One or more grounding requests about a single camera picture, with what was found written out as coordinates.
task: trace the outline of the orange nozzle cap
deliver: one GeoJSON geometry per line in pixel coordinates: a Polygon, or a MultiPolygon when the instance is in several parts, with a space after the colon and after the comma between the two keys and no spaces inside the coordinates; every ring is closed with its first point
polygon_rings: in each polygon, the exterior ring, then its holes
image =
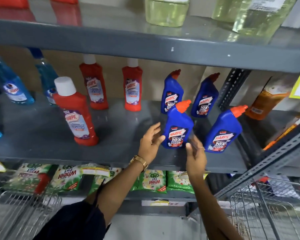
{"type": "Polygon", "coordinates": [[[233,113],[233,115],[238,118],[240,115],[242,115],[246,109],[248,108],[248,105],[240,105],[240,106],[236,106],[231,108],[231,112],[233,113]]]}
{"type": "Polygon", "coordinates": [[[219,76],[220,76],[220,72],[211,74],[209,76],[209,78],[214,83],[218,79],[219,76]]]}
{"type": "Polygon", "coordinates": [[[173,79],[176,79],[176,80],[177,80],[178,77],[179,77],[179,75],[180,75],[180,72],[181,72],[181,69],[175,70],[175,71],[171,72],[170,75],[171,75],[171,77],[172,77],[173,79]]]}
{"type": "Polygon", "coordinates": [[[187,108],[190,106],[190,104],[191,104],[191,100],[185,100],[185,101],[178,102],[176,104],[176,109],[180,113],[184,113],[187,110],[187,108]]]}

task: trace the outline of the yellow liquid bottle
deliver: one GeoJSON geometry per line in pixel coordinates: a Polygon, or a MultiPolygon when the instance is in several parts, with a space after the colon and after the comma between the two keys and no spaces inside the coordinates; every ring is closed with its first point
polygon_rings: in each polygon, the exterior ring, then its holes
{"type": "Polygon", "coordinates": [[[234,23],[242,0],[216,0],[212,18],[228,23],[234,23]]]}
{"type": "Polygon", "coordinates": [[[145,0],[145,19],[150,24],[180,27],[188,8],[189,0],[145,0]]]}
{"type": "Polygon", "coordinates": [[[296,0],[243,0],[233,31],[252,36],[272,36],[296,0]]]}

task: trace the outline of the orange bottle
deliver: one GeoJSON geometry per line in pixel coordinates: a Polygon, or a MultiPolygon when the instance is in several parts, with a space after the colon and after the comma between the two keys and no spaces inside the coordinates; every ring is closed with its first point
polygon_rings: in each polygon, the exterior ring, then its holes
{"type": "Polygon", "coordinates": [[[141,110],[142,69],[138,66],[138,59],[128,58],[128,66],[122,68],[124,108],[133,112],[141,110]]]}
{"type": "Polygon", "coordinates": [[[108,109],[105,80],[102,74],[102,67],[96,63],[92,54],[83,55],[84,63],[79,65],[84,78],[84,86],[87,88],[90,98],[90,107],[93,109],[108,109]]]}
{"type": "Polygon", "coordinates": [[[63,109],[76,143],[84,146],[96,145],[99,138],[94,131],[86,96],[77,92],[70,77],[58,77],[54,83],[57,93],[53,94],[53,99],[63,109]]]}
{"type": "Polygon", "coordinates": [[[281,100],[290,94],[293,83],[294,79],[289,76],[282,79],[270,78],[245,114],[252,119],[263,120],[281,100]]]}
{"type": "Polygon", "coordinates": [[[28,0],[0,0],[0,7],[28,9],[28,0]]]}

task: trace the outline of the wire basket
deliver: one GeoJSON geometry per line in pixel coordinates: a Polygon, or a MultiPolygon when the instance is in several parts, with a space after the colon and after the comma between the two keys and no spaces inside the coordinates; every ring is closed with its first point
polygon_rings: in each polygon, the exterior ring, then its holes
{"type": "Polygon", "coordinates": [[[230,198],[232,223],[244,239],[300,240],[300,183],[265,178],[230,198]]]}
{"type": "Polygon", "coordinates": [[[0,173],[0,240],[33,239],[60,209],[61,198],[45,192],[50,180],[46,174],[40,179],[33,175],[32,183],[15,187],[14,173],[0,173]]]}

